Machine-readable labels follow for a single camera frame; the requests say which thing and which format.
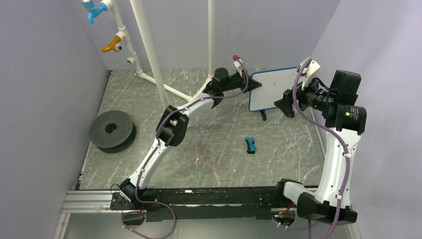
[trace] gray wall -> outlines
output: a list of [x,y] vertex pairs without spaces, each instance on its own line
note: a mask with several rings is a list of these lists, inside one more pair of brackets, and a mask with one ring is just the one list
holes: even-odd
[[0,238],[48,239],[107,71],[68,0],[0,7]]
[[313,53],[326,83],[336,69],[362,75],[351,197],[363,238],[422,238],[421,11],[420,0],[342,0]]
[[[97,50],[114,37],[111,12],[87,22],[87,11],[72,0]],[[163,68],[208,67],[208,1],[143,0],[159,64]],[[297,65],[317,45],[340,0],[216,0],[215,65],[233,67],[231,56],[246,58],[248,67]],[[149,68],[129,0],[118,1],[141,67]],[[108,69],[130,68],[126,50],[101,53]]]

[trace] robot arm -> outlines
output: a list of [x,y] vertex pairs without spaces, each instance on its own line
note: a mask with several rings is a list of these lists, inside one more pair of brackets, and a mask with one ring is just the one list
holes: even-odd
[[[318,88],[320,79],[314,78],[318,69],[319,65],[315,61],[306,68],[305,74],[310,75],[298,84],[298,106],[301,110],[312,107],[321,111],[325,118],[325,127],[335,131],[345,142],[349,152],[346,156],[350,162],[345,189],[343,194],[339,195],[346,172],[342,144],[333,134],[327,132],[324,168],[317,191],[312,193],[301,183],[284,179],[282,193],[297,205],[299,217],[327,224],[333,223],[337,202],[341,199],[338,218],[340,224],[354,223],[357,213],[351,209],[349,185],[354,154],[366,123],[366,110],[354,105],[361,77],[356,73],[337,70],[330,88],[323,90]],[[295,115],[292,104],[292,90],[286,90],[283,98],[274,103],[290,118]]]
[[245,89],[246,87],[245,93],[261,86],[261,83],[254,81],[250,76],[248,85],[245,85],[243,79],[244,77],[239,72],[230,76],[225,68],[218,68],[212,81],[197,98],[179,107],[168,106],[158,123],[157,138],[154,139],[149,152],[135,172],[120,184],[120,194],[129,202],[137,203],[136,187],[141,194],[145,191],[152,174],[163,158],[185,138],[189,118],[196,117],[217,106],[225,91],[236,88]]
[[[197,99],[209,97],[208,94],[200,94]],[[196,117],[201,113],[210,110],[214,105],[214,100],[206,99],[203,100],[194,106],[187,108],[189,104],[192,102],[188,102],[185,105],[177,107],[177,109],[185,109],[180,111],[181,115],[184,115],[185,119],[189,119],[192,117]],[[172,150],[174,146],[166,145],[166,142],[161,140],[160,138],[154,139],[154,142],[139,165],[139,167],[135,170],[135,172],[129,177],[131,182],[136,182],[139,172],[142,172],[142,177],[139,183],[139,189],[145,189],[148,186],[149,180],[151,179],[152,174],[157,169],[158,165],[160,165],[163,158],[167,155],[170,150]]]

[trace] white vertical pipe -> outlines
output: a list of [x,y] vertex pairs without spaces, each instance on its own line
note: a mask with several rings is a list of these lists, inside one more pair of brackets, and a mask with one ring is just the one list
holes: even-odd
[[152,74],[160,95],[161,104],[164,108],[169,105],[169,100],[164,89],[163,78],[161,77],[160,66],[158,65],[157,55],[155,54],[154,45],[152,44],[151,34],[149,32],[148,24],[146,22],[144,8],[141,0],[130,0],[133,13],[135,14],[136,23],[141,33],[142,41],[144,42],[146,54],[148,56],[149,64],[151,65]]
[[208,0],[208,78],[214,76],[215,1]]
[[124,28],[123,21],[121,20],[120,13],[118,11],[118,7],[117,7],[117,3],[116,3],[117,1],[112,0],[111,2],[112,2],[112,4],[111,4],[111,12],[113,13],[114,19],[116,20],[117,27],[119,29],[120,28]]

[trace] gray marble surface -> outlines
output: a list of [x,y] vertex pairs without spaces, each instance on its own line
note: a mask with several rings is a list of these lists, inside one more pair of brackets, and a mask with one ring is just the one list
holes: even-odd
[[[207,71],[163,69],[162,76],[166,84],[192,96]],[[173,106],[186,102],[167,95]],[[301,117],[287,118],[278,109],[267,110],[263,121],[259,112],[248,110],[248,102],[249,94],[242,94],[190,119],[184,141],[164,158],[148,187],[272,186],[281,178],[317,185],[323,155],[314,126]],[[156,86],[130,70],[112,72],[102,112],[110,110],[132,117],[138,130],[136,140],[117,154],[103,153],[92,145],[81,189],[108,189],[131,175],[148,152],[163,113]],[[246,152],[249,136],[255,139],[255,154]]]

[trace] white board with blue frame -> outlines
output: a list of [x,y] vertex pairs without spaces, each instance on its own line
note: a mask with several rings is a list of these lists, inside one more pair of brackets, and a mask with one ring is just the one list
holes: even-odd
[[255,72],[251,77],[262,84],[249,93],[249,110],[260,111],[275,108],[274,102],[293,87],[297,75],[296,67]]

